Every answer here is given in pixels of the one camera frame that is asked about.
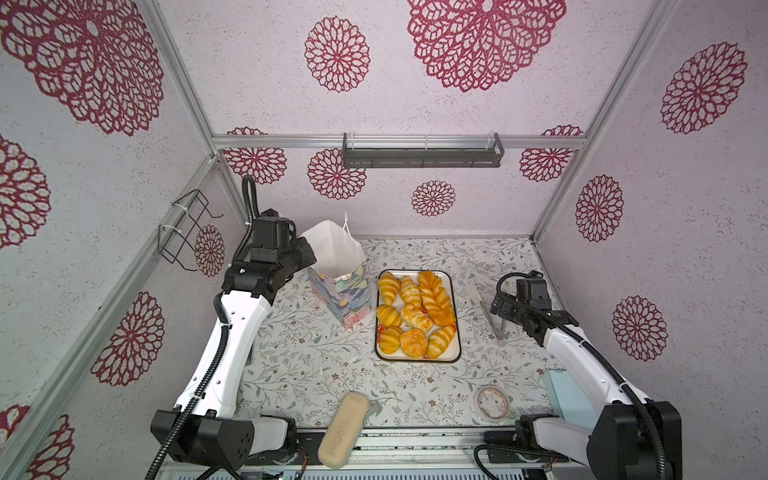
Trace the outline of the white metal serving tongs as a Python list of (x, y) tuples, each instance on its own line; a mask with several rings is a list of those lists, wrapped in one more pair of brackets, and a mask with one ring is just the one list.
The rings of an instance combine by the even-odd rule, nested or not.
[(489, 323), (492, 331), (492, 336), (496, 343), (500, 346), (505, 345), (505, 326), (504, 320), (495, 314), (490, 312), (490, 308), (486, 302), (483, 301), (480, 292), (473, 280), (468, 281), (468, 292), (474, 303), (476, 303), (482, 310), (484, 318)]

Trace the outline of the floral paper gift bag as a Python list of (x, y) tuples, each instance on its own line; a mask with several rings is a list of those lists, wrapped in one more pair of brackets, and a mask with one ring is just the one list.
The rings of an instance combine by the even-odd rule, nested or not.
[(339, 225), (324, 220), (306, 230), (316, 262), (308, 270), (313, 292), (346, 329), (354, 328), (372, 312), (367, 257), (350, 231), (348, 215)]

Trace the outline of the long twisted orange bread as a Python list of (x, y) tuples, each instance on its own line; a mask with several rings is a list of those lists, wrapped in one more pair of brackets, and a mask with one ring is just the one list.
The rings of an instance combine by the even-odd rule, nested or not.
[(439, 327), (454, 325), (453, 303), (442, 279), (433, 271), (422, 271), (418, 274), (418, 286), (422, 305), (434, 324)]

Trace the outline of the striped croissant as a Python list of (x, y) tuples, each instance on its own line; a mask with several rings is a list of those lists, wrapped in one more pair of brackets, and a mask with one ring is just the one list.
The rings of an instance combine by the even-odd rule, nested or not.
[(400, 297), (405, 305), (412, 305), (416, 308), (422, 306), (422, 297), (418, 284), (409, 276), (404, 276), (400, 280)]
[(397, 326), (382, 326), (377, 333), (377, 345), (385, 355), (392, 355), (400, 349), (402, 330)]
[(385, 271), (379, 277), (378, 291), (384, 305), (393, 305), (400, 292), (400, 280), (391, 272)]
[(447, 325), (434, 331), (428, 339), (426, 357), (439, 358), (449, 347), (456, 335), (456, 325)]
[(400, 327), (402, 318), (399, 311), (392, 305), (383, 304), (377, 308), (376, 316), (383, 327)]

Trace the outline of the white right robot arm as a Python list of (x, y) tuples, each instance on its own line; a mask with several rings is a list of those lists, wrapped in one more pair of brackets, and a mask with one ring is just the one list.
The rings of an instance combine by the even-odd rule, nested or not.
[(490, 311), (523, 330), (565, 367), (597, 415), (592, 428), (560, 417), (528, 416), (518, 423), (522, 454), (565, 458), (587, 466), (597, 479), (680, 479), (682, 418), (667, 401), (655, 401), (613, 367), (589, 342), (575, 319), (551, 307), (541, 290), (498, 291)]

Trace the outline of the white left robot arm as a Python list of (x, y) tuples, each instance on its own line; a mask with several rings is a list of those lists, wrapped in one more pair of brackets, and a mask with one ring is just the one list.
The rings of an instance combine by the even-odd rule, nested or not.
[(160, 448), (147, 478), (157, 477), (166, 458), (201, 465), (202, 476), (209, 478), (219, 470), (236, 475), (260, 455), (275, 461), (295, 457), (294, 420), (274, 415), (237, 420), (234, 414), (246, 360), (277, 292), (315, 261), (311, 246), (299, 237), (231, 264), (214, 297), (217, 320), (191, 380), (175, 406), (157, 411), (151, 421)]

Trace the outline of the mint green box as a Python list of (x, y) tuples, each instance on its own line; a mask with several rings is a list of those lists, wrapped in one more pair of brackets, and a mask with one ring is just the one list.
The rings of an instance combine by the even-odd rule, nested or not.
[(597, 414), (577, 382), (565, 370), (548, 370), (543, 384), (554, 414), (570, 424), (593, 429)]

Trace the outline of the round tape roll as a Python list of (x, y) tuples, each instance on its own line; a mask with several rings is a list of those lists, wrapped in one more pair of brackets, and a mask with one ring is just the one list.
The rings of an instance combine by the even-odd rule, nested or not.
[(504, 422), (511, 413), (507, 394), (495, 385), (487, 385), (477, 391), (475, 409), (482, 419), (494, 424)]

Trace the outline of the white strawberry serving tray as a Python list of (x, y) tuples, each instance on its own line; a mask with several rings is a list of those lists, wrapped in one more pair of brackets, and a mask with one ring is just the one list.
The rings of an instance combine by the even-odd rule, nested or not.
[(440, 270), (385, 270), (377, 280), (374, 353), (391, 362), (451, 364), (461, 357), (453, 284)]

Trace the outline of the flaky pastry middle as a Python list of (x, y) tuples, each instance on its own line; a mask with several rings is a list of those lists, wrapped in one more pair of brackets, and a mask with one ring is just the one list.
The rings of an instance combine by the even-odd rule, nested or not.
[(422, 308), (416, 308), (412, 305), (405, 305), (400, 312), (402, 321), (411, 329), (418, 329), (424, 333), (428, 332), (433, 321)]

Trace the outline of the round orange bun bottom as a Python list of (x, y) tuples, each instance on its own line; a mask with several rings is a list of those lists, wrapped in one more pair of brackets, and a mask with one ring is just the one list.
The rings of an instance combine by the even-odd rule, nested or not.
[(400, 335), (400, 348), (406, 357), (421, 359), (426, 356), (428, 339), (422, 330), (410, 329)]

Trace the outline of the beige long baguette loaf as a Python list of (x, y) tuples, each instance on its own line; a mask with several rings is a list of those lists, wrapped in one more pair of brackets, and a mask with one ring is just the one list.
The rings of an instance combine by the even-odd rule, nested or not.
[(344, 396), (317, 450), (322, 465), (338, 469), (346, 464), (369, 408), (368, 398), (361, 393), (349, 392)]

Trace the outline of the black wall shelf rack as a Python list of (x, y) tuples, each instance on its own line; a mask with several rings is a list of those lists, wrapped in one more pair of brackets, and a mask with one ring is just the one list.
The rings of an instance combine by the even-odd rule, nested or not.
[(505, 148), (498, 134), (493, 134), (484, 147), (379, 147), (351, 145), (343, 137), (341, 157), (348, 169), (467, 169), (499, 168)]

